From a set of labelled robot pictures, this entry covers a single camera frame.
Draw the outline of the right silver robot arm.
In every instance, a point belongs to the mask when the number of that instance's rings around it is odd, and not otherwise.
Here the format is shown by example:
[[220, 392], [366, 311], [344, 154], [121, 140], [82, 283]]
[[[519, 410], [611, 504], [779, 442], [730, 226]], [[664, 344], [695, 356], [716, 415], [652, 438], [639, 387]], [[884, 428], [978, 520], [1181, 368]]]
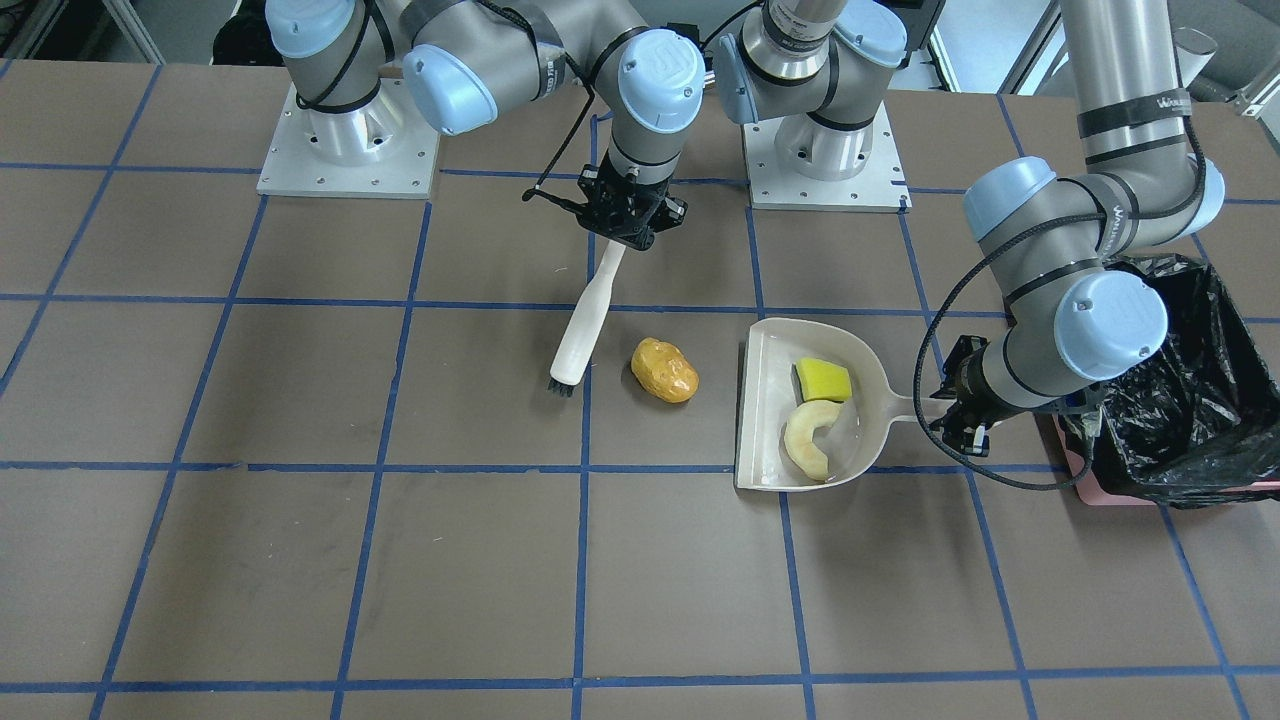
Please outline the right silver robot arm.
[[582, 200], [549, 196], [595, 234], [639, 251], [684, 223], [669, 193], [701, 109], [704, 58], [627, 1], [268, 1], [292, 91], [261, 193], [428, 196], [434, 138], [489, 126], [577, 79], [612, 111]]

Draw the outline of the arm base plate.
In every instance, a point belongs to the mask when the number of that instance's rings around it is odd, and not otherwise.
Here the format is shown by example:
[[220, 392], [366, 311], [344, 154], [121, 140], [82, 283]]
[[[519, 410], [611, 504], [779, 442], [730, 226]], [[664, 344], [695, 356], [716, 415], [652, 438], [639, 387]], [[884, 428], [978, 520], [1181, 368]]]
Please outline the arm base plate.
[[298, 108], [288, 90], [256, 190], [266, 196], [428, 200], [438, 133], [402, 79], [384, 78], [365, 106], [344, 114]]
[[742, 151], [751, 206], [776, 211], [905, 213], [913, 208], [884, 105], [861, 129], [808, 115], [749, 123]]

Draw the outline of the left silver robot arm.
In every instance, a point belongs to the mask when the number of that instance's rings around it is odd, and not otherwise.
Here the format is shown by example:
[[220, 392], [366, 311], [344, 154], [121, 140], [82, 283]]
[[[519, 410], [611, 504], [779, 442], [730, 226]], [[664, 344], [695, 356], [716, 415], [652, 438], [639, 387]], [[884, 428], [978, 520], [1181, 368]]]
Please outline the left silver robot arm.
[[[1197, 232], [1225, 183], [1190, 124], [1164, 1], [1065, 1], [1085, 172], [1025, 156], [963, 197], [970, 231], [1014, 315], [1000, 340], [957, 348], [934, 423], [952, 451], [982, 456], [986, 432], [1046, 410], [1143, 363], [1167, 333], [1158, 295], [1106, 264]], [[856, 174], [891, 76], [909, 56], [901, 19], [876, 1], [765, 1], [716, 41], [726, 115], [782, 120], [774, 147], [818, 181]]]

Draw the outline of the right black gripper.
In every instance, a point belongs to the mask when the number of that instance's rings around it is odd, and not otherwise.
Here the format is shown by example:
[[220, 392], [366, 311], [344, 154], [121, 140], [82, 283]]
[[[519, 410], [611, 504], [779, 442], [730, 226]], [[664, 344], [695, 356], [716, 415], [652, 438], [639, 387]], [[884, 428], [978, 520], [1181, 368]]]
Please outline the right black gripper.
[[667, 179], [641, 184], [635, 174], [621, 176], [611, 164], [585, 165], [577, 179], [585, 204], [576, 210], [586, 231], [637, 251], [648, 251], [655, 237], [684, 224], [689, 205], [668, 193]]

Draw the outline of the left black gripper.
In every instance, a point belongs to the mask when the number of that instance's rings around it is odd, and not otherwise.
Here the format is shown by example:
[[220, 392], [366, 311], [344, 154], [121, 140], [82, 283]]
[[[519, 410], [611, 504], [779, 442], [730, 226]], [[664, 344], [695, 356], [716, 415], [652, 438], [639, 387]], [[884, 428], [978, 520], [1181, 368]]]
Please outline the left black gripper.
[[952, 404], [929, 429], [937, 430], [942, 442], [960, 455], [989, 456], [989, 429], [995, 419], [995, 401], [980, 378], [982, 354], [989, 341], [980, 336], [960, 336], [943, 361], [942, 380], [932, 398]]

